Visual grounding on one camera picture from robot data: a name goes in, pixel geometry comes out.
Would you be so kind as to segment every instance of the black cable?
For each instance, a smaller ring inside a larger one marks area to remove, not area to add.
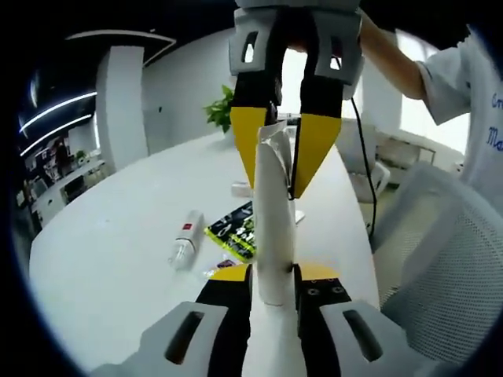
[[[337,65],[340,69],[340,61],[338,57],[336,58]],[[370,227],[369,238],[372,238],[374,235],[374,227],[376,225],[376,210],[377,210],[377,197],[376,190],[374,189],[374,185],[372,183],[372,174],[370,172],[369,159],[367,158],[367,150],[365,148],[365,140],[363,139],[363,129],[362,129],[362,120],[360,119],[360,113],[356,108],[356,104],[354,102],[354,98],[351,97],[351,104],[353,105],[354,113],[356,115],[356,122],[358,123],[358,133],[360,135],[360,143],[362,144],[362,153],[363,153],[363,162],[365,164],[365,172],[367,173],[367,178],[369,180],[370,191],[372,192],[372,201],[373,201],[373,212],[372,212],[372,224]]]

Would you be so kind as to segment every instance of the white mesh chair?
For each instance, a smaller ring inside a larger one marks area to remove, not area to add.
[[[379,161],[376,161],[376,127],[362,125],[362,133],[365,141],[365,150],[372,183],[376,197],[382,193],[390,181],[390,171]],[[372,203],[372,191],[369,187],[369,180],[365,170],[365,160],[363,158],[362,143],[358,131],[356,120],[345,119],[343,121],[339,136],[336,140],[336,147],[353,185],[354,193],[359,203]]]
[[[474,190],[423,163],[397,197],[376,227],[376,257],[400,240],[409,255],[382,313],[405,330],[411,348],[462,364],[503,307],[503,218]],[[404,230],[420,216],[430,222]]]

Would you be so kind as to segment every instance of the black and yellow package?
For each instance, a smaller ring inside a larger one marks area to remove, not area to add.
[[[255,256],[255,234],[252,202],[233,210],[204,232],[243,263]]]

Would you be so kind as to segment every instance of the ceiling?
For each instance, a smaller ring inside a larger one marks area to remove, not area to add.
[[[111,0],[89,0],[81,9],[76,9],[74,3],[63,7],[59,2],[57,5],[44,3],[39,6],[40,14],[50,15],[47,24],[51,25],[51,32],[40,30],[40,33],[45,33],[46,41],[51,43],[46,43],[39,50],[31,82],[26,82],[26,95],[20,104],[21,123],[55,104],[93,91],[97,66],[111,45],[145,46],[146,60],[165,46],[149,38],[124,36],[64,42],[69,35],[100,29],[154,33],[176,39],[176,45],[165,51],[166,54],[195,39],[232,27],[236,8],[233,0],[144,0],[134,4],[121,2],[119,5]],[[466,34],[463,17],[456,16],[453,10],[458,9],[454,0],[362,0],[361,6],[382,28],[400,28],[440,49],[454,45]],[[32,92],[35,93],[36,107],[31,100]],[[20,134],[20,147],[92,112],[93,98],[70,104],[64,111],[34,123],[27,135]]]

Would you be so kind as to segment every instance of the white shirt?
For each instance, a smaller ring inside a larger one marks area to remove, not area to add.
[[[418,62],[437,124],[470,112],[461,180],[503,214],[503,82],[474,35]]]

